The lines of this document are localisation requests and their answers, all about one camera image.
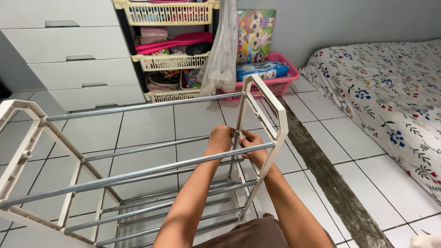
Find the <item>hand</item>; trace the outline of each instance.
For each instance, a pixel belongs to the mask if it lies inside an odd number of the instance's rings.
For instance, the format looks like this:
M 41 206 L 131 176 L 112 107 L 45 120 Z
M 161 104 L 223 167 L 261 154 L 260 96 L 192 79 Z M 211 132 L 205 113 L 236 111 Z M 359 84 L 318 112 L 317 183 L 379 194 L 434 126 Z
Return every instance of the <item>hand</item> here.
M 245 129 L 242 129 L 242 133 L 246 138 L 242 136 L 239 137 L 239 145 L 241 147 L 252 147 L 263 144 L 262 137 L 260 135 L 251 133 Z M 246 154 L 242 154 L 242 157 L 245 159 L 251 159 L 251 161 L 260 169 L 267 155 L 268 153 L 266 152 L 266 149 L 262 149 L 247 152 Z
M 234 134 L 232 134 L 234 131 L 235 129 L 229 126 L 218 125 L 215 127 L 210 133 L 208 148 L 205 155 L 213 155 L 229 151 L 233 144 L 231 139 L 234 138 Z

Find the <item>drawer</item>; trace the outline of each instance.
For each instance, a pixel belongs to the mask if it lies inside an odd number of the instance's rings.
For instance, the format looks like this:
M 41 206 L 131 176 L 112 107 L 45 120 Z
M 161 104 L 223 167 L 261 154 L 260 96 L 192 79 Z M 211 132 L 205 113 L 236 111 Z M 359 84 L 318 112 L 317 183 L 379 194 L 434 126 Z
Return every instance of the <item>drawer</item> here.
M 0 29 L 119 26 L 112 0 L 2 0 Z
M 89 86 L 72 90 L 50 90 L 49 93 L 66 111 L 94 109 L 104 105 L 145 102 L 139 83 L 117 86 Z
M 29 67 L 48 90 L 138 83 L 130 58 L 73 60 L 58 63 L 29 64 Z
M 129 58 L 119 26 L 3 29 L 28 64 Z

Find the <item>floral bedsheet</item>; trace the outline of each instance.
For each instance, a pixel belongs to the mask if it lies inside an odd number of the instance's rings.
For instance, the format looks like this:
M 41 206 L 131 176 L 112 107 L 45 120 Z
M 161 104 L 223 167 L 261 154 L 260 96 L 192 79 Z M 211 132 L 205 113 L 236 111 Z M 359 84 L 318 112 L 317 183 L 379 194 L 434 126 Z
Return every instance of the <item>floral bedsheet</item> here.
M 441 204 L 441 40 L 321 49 L 300 71 Z

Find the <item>person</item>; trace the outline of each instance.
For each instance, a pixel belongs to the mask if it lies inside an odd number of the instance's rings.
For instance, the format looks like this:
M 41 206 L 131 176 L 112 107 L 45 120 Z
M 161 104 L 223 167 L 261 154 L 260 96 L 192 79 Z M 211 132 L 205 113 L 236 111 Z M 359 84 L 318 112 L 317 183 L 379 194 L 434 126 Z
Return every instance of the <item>person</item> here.
M 234 128 L 217 126 L 211 131 L 204 156 L 229 151 Z M 241 147 L 263 144 L 259 135 L 242 130 L 246 138 L 240 137 Z M 266 149 L 243 154 L 259 169 L 267 156 Z M 221 159 L 200 163 L 177 195 L 153 248 L 192 247 L 199 219 L 207 200 L 208 188 Z M 291 189 L 284 176 L 273 163 L 266 175 L 265 186 L 276 209 L 279 221 L 270 214 L 240 224 L 223 234 L 196 247 L 308 247 L 332 248 L 334 242 L 314 216 Z

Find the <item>pink plastic basket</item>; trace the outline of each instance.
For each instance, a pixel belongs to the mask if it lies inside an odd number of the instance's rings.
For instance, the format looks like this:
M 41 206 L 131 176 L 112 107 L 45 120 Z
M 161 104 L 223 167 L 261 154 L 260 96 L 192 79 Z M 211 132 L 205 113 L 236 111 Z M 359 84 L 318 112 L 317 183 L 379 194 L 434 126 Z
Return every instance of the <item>pink plastic basket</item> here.
M 271 92 L 275 96 L 281 96 L 281 95 L 285 94 L 286 90 L 288 89 L 288 87 L 289 87 L 289 85 L 291 84 L 292 81 L 296 81 L 297 79 L 299 79 L 300 73 L 297 70 L 297 68 L 295 68 L 280 53 L 268 53 L 268 61 L 276 61 L 276 60 L 282 62 L 284 65 L 289 67 L 288 76 L 283 77 L 283 78 L 277 78 L 277 79 L 267 79 L 267 80 L 264 80 L 263 82 L 268 86 L 268 88 L 271 90 Z M 237 82 L 236 83 L 236 88 L 234 89 L 234 92 L 241 92 L 242 91 L 242 86 L 243 86 L 243 82 Z M 220 92 L 222 94 L 231 93 L 231 92 L 225 92 L 223 90 L 221 90 Z M 255 86 L 254 83 L 251 84 L 250 93 L 251 93 L 251 95 L 254 98 L 261 98 L 261 97 L 263 97 L 262 93 L 257 88 L 257 86 Z M 235 101 L 235 100 L 240 100 L 240 98 L 241 97 L 230 97 L 230 98 L 225 98 L 225 100 L 227 100 L 227 101 Z

